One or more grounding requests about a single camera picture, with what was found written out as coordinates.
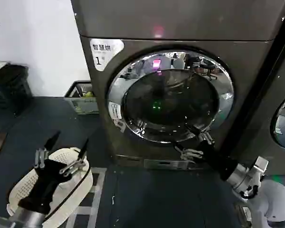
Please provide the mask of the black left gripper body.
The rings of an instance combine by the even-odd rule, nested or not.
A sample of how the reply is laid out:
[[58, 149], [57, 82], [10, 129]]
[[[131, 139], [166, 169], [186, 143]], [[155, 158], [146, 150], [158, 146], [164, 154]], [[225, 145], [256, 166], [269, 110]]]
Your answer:
[[21, 199], [18, 206], [38, 213], [49, 213], [56, 188], [60, 183], [70, 180], [70, 176], [65, 177], [59, 173], [66, 166], [64, 163], [46, 159], [44, 168], [35, 169], [38, 179], [29, 195]]

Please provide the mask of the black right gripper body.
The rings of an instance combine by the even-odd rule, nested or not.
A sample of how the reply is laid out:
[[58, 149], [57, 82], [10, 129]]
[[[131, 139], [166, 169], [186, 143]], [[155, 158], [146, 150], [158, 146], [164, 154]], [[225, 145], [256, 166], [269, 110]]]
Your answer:
[[203, 153], [202, 157], [209, 166], [219, 173], [223, 181], [231, 176], [238, 165], [236, 160], [217, 152], [214, 146], [206, 140], [199, 144], [199, 151]]

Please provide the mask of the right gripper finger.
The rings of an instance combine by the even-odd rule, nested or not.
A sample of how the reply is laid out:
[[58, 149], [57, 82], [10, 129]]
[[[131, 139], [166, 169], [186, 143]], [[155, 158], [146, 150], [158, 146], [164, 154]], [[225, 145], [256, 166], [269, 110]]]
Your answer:
[[215, 141], [207, 130], [200, 129], [189, 123], [185, 123], [185, 127], [190, 136], [197, 138], [200, 142], [206, 141], [208, 144], [214, 145]]
[[180, 153], [180, 158], [187, 162], [191, 162], [194, 164], [204, 162], [203, 152], [197, 151], [190, 148], [184, 148], [178, 142], [172, 143], [174, 149]]

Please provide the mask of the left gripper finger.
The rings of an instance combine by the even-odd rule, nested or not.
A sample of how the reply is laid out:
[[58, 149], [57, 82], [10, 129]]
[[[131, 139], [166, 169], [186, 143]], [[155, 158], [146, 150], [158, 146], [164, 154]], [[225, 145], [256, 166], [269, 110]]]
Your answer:
[[71, 163], [67, 164], [64, 168], [60, 169], [60, 175], [63, 175], [64, 177], [73, 176], [85, 167], [86, 163], [84, 162], [84, 158], [86, 155], [88, 141], [89, 139], [86, 139], [84, 145], [78, 153], [77, 158]]
[[50, 137], [43, 147], [39, 148], [35, 152], [34, 168], [45, 167], [45, 160], [48, 159], [49, 152], [53, 149], [60, 135], [60, 131], [57, 131], [52, 137]]

